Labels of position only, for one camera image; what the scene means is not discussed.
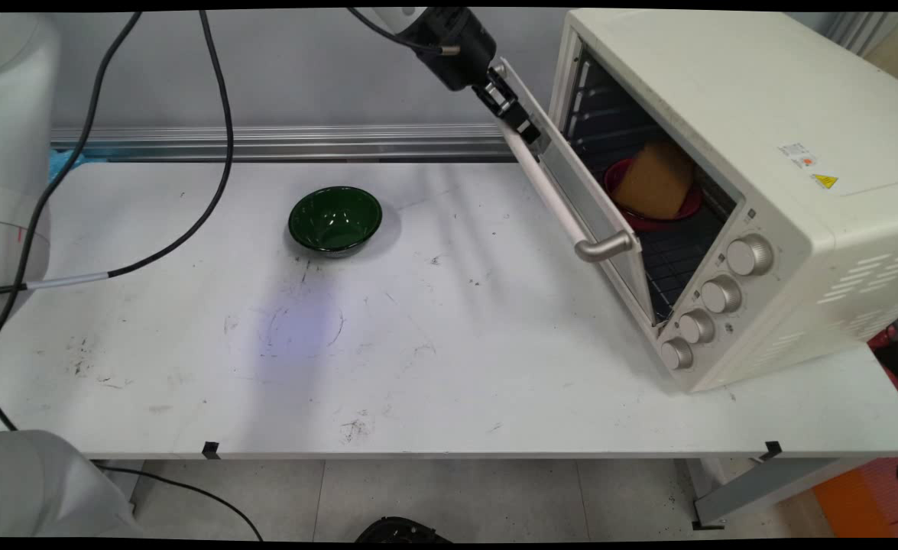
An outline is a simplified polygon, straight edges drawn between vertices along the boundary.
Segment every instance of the gray wall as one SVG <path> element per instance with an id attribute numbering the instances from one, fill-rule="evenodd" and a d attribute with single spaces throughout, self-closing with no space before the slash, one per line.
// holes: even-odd
<path id="1" fill-rule="evenodd" d="M 568 9 L 473 8 L 544 108 Z M 55 128 L 81 125 L 99 60 L 129 15 L 48 15 L 62 36 Z M 823 32 L 831 21 L 825 11 L 791 15 Z M 470 91 L 446 90 L 408 49 L 345 10 L 226 10 L 209 18 L 235 126 L 491 121 Z M 96 127 L 223 124 L 197 14 L 142 15 L 106 73 Z"/>

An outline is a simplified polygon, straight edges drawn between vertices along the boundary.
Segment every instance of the floor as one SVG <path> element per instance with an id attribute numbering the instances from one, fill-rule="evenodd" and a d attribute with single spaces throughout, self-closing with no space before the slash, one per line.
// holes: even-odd
<path id="1" fill-rule="evenodd" d="M 382 516 L 452 542 L 833 536 L 811 491 L 694 532 L 693 487 L 673 460 L 194 460 L 144 470 L 217 494 L 267 540 L 352 542 Z M 133 502 L 148 536 L 254 538 L 221 504 L 147 477 Z"/>

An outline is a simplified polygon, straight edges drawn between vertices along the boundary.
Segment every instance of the white table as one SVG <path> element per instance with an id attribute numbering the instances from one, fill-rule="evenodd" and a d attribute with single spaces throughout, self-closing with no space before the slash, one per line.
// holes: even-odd
<path id="1" fill-rule="evenodd" d="M 221 169 L 73 171 L 51 201 L 47 277 L 159 250 Z M 285 225 L 341 184 L 375 194 L 384 222 L 360 254 L 324 260 Z M 92 458 L 203 458 L 205 442 L 222 458 L 704 458 L 779 442 L 766 466 L 813 459 L 828 476 L 898 455 L 898 394 L 866 348 L 680 391 L 510 163 L 236 164 L 165 260 L 30 297 L 0 337 L 0 403 Z"/>

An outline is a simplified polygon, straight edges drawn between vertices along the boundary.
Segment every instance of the sponge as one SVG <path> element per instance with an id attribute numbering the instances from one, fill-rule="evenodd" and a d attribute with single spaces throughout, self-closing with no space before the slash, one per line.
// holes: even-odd
<path id="1" fill-rule="evenodd" d="M 638 215 L 672 219 L 693 182 L 696 164 L 672 141 L 645 144 L 612 199 Z"/>

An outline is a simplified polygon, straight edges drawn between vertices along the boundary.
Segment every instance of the toaster oven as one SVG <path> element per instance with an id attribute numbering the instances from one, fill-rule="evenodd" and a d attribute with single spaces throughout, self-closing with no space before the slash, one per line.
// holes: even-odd
<path id="1" fill-rule="evenodd" d="M 707 390 L 863 345 L 898 318 L 898 80 L 787 15 L 580 9 L 542 137 L 501 125 L 543 201 L 676 382 Z M 637 232 L 599 186 L 650 140 L 703 205 Z"/>

